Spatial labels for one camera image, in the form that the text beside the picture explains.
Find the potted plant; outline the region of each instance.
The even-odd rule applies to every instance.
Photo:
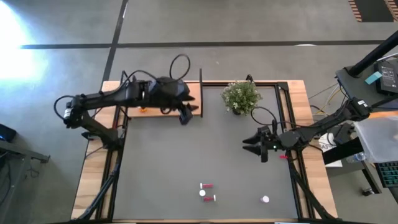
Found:
[[[247,115],[257,106],[262,99],[256,86],[250,81],[229,83],[223,90],[221,97],[225,102],[227,111],[232,110],[236,115]]]

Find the plant pot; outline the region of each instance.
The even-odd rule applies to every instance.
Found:
[[[238,112],[236,109],[232,109],[232,113],[234,113],[235,115],[241,115],[241,113]]]

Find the wooden table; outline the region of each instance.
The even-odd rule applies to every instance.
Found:
[[[273,81],[257,81],[257,82],[276,82]],[[290,100],[293,107],[295,116],[295,122],[301,125],[310,125],[313,123],[312,112],[310,104],[308,102],[307,92],[305,85],[302,80],[278,80],[278,82],[287,82],[289,85]],[[119,81],[106,81],[103,83],[102,90],[110,91],[114,90],[119,86]],[[282,106],[284,107],[285,117],[288,118],[287,103],[283,100]],[[110,128],[112,125],[119,125],[123,122],[123,116],[119,117],[118,124],[113,124],[114,114],[116,107],[109,107],[102,109],[95,117],[97,121]],[[87,152],[90,153],[95,149],[99,148],[102,143],[99,140],[90,141],[88,144]],[[84,161],[83,169],[81,172],[80,183],[76,193],[75,204],[73,206],[72,218],[79,217],[90,205],[95,196],[100,190],[102,176],[104,173],[104,165],[106,160],[107,151],[101,149],[98,152],[92,154],[89,158]],[[323,163],[322,153],[317,149],[307,147],[303,151],[303,159],[305,163],[305,170],[307,173],[308,183],[311,191],[315,194],[319,202],[326,208],[326,210],[337,217],[335,203],[330,189],[328,176],[326,174],[326,168]],[[114,162],[116,160],[116,152],[113,152],[111,157],[111,169],[113,169]],[[108,214],[109,196],[111,188],[108,190],[105,196],[105,203],[103,207],[102,217],[105,218]],[[308,211],[306,209],[306,198],[299,188],[300,201],[303,208],[303,216],[308,217]],[[272,221],[292,221],[292,219],[286,220],[167,220],[167,222],[272,222]],[[137,220],[113,220],[114,222],[136,222]],[[139,222],[162,222],[166,220],[139,220]]]

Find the gray mat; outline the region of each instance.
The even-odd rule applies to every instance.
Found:
[[[116,195],[114,219],[295,218],[292,184],[282,151],[269,162],[242,149],[259,127],[250,116],[225,111],[222,88],[205,87],[203,118],[186,126],[177,117],[130,121]],[[259,105],[279,119],[275,91],[260,88]],[[266,112],[256,112],[264,123]],[[202,202],[200,182],[212,183]],[[270,202],[260,202],[267,195]]]

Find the red object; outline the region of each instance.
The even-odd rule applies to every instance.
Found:
[[[213,188],[213,184],[203,184],[203,183],[200,183],[200,188],[201,188],[201,189]]]
[[[215,202],[216,201],[216,195],[212,196],[212,197],[203,197],[203,201],[204,202]]]

